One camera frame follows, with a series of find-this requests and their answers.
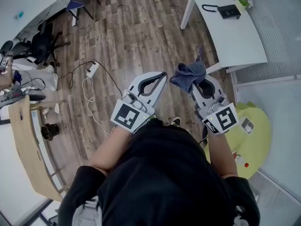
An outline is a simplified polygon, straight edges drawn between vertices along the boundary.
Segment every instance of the black t-shirt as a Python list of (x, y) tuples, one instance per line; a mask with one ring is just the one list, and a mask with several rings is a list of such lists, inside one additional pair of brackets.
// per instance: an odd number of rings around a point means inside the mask
[(104, 226), (233, 226), (242, 219), (259, 224), (260, 214), (244, 178), (222, 179), (203, 150), (183, 130), (152, 128), (133, 135), (107, 178), (82, 166), (59, 209), (59, 226), (98, 195)]

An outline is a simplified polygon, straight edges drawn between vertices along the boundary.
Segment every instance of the white cable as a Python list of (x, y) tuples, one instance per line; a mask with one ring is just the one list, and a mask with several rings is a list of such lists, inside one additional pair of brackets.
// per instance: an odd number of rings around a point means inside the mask
[(82, 88), (83, 88), (83, 92), (84, 92), (84, 97), (85, 97), (85, 99), (88, 101), (88, 103), (87, 103), (87, 108), (88, 108), (88, 110), (90, 111), (90, 113), (91, 113), (91, 115), (92, 115), (94, 121), (97, 122), (97, 123), (102, 127), (103, 131), (109, 135), (109, 132), (107, 132), (107, 131), (103, 128), (103, 126), (101, 125), (101, 123), (99, 123), (99, 122), (95, 119), (95, 117), (93, 116), (92, 111), (89, 109), (89, 103), (95, 101), (95, 97), (91, 97), (90, 99), (88, 99), (88, 98), (86, 97), (86, 95), (85, 95), (84, 82), (85, 82), (85, 80), (87, 80), (87, 79), (89, 79), (89, 78), (90, 78), (90, 77), (85, 78), (85, 79), (83, 80), (82, 84), (81, 84), (81, 86), (82, 86)]

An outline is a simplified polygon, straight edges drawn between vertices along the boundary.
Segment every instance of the black bucket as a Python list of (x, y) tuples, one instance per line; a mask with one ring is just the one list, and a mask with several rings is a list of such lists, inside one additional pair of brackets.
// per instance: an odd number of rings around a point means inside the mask
[(52, 141), (53, 137), (60, 133), (60, 129), (57, 124), (45, 124), (41, 128), (42, 136), (47, 141)]

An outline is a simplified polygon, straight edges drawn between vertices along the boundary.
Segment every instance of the black strap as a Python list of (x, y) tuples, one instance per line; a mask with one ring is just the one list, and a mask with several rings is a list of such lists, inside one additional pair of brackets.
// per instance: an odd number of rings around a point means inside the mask
[(205, 10), (205, 11), (207, 11), (207, 12), (212, 12), (212, 13), (216, 13), (217, 10), (208, 10), (208, 9), (206, 9), (206, 8), (204, 8), (204, 7), (218, 8), (217, 5), (209, 5), (209, 4), (203, 4), (203, 5), (202, 5), (202, 9), (203, 9), (203, 10)]

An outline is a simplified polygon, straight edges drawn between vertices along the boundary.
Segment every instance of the forearm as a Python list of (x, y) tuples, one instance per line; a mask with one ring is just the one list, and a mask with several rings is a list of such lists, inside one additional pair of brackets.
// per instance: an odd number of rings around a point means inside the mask
[(237, 176), (237, 167), (224, 134), (214, 135), (208, 132), (209, 153), (211, 164), (222, 178)]
[(127, 149), (131, 133), (121, 127), (116, 127), (110, 136), (103, 141), (89, 161), (89, 166), (100, 171), (109, 172)]

